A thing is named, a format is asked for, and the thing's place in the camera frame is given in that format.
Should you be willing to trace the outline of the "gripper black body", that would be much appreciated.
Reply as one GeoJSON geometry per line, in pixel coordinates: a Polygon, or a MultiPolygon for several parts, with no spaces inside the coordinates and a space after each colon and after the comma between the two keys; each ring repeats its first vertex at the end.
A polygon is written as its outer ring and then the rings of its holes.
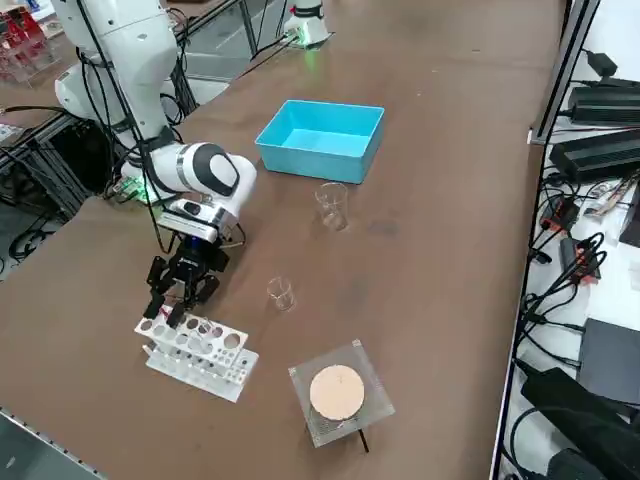
{"type": "Polygon", "coordinates": [[[169,272],[176,279],[201,279],[210,272],[224,272],[228,262],[220,239],[209,242],[187,236],[169,260],[169,272]]]}

